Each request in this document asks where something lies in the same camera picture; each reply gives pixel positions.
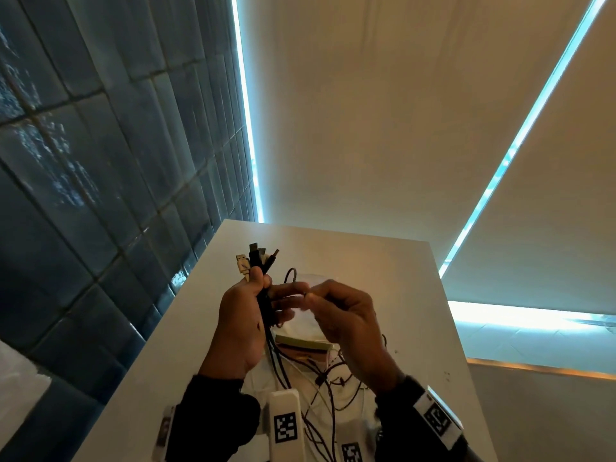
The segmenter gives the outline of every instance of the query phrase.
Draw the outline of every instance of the wall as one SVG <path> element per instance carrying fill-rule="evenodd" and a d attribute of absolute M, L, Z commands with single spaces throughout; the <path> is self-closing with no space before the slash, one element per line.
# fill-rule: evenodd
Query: wall
<path fill-rule="evenodd" d="M 469 365 L 500 462 L 608 462 L 616 381 Z"/>
<path fill-rule="evenodd" d="M 230 0 L 0 0 L 0 339 L 70 459 L 221 221 L 254 220 Z"/>

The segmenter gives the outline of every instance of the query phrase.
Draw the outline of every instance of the qr code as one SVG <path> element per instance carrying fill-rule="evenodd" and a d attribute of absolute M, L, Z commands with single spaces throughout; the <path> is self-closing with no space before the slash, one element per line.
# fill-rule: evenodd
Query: qr code
<path fill-rule="evenodd" d="M 273 417 L 276 443 L 297 439 L 297 422 L 295 413 L 285 413 Z"/>
<path fill-rule="evenodd" d="M 427 409 L 427 412 L 424 413 L 424 417 L 439 436 L 443 436 L 447 428 L 449 428 L 449 425 L 451 425 L 451 419 L 436 402 Z"/>
<path fill-rule="evenodd" d="M 362 452 L 359 450 L 359 443 L 352 442 L 342 444 L 344 462 L 362 462 Z"/>

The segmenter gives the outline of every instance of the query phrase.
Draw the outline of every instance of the hand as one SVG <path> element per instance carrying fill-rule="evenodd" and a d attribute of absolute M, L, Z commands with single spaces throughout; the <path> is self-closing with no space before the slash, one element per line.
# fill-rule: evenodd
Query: hand
<path fill-rule="evenodd" d="M 261 319 L 257 294 L 269 288 L 277 312 L 277 321 L 282 324 L 295 316 L 292 308 L 300 308 L 303 297 L 291 297 L 308 292 L 305 282 L 272 285 L 272 278 L 263 275 L 258 267 L 250 270 L 250 280 L 242 279 L 225 292 L 220 301 L 218 326 L 208 354 L 199 374 L 222 380 L 243 380 L 261 360 L 266 344 L 265 327 Z"/>
<path fill-rule="evenodd" d="M 366 292 L 327 280 L 312 287 L 302 308 L 312 311 L 327 340 L 340 344 L 350 371 L 375 394 L 404 379 L 383 346 L 372 298 Z"/>

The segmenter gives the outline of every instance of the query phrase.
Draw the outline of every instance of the illuminated ledge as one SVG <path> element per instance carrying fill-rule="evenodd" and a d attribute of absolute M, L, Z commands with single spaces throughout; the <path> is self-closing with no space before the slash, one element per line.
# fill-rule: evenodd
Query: illuminated ledge
<path fill-rule="evenodd" d="M 561 376 L 579 376 L 581 378 L 591 378 L 594 380 L 616 381 L 616 374 L 609 374 L 607 372 L 581 372 L 578 370 L 569 370 L 567 368 L 505 363 L 497 362 L 496 360 L 482 360 L 481 358 L 466 358 L 466 362 L 469 365 L 497 366 L 498 368 L 509 368 L 511 370 L 525 370 L 528 372 L 542 372 L 543 374 L 559 374 Z"/>

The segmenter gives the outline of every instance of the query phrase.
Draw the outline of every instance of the person's right hand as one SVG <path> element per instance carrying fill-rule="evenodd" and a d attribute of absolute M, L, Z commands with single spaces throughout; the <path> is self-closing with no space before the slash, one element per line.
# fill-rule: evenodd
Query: person's right hand
<path fill-rule="evenodd" d="M 304 301 L 327 340 L 340 344 L 353 375 L 375 394 L 395 388 L 404 379 L 383 346 L 370 295 L 327 280 L 312 287 Z"/>

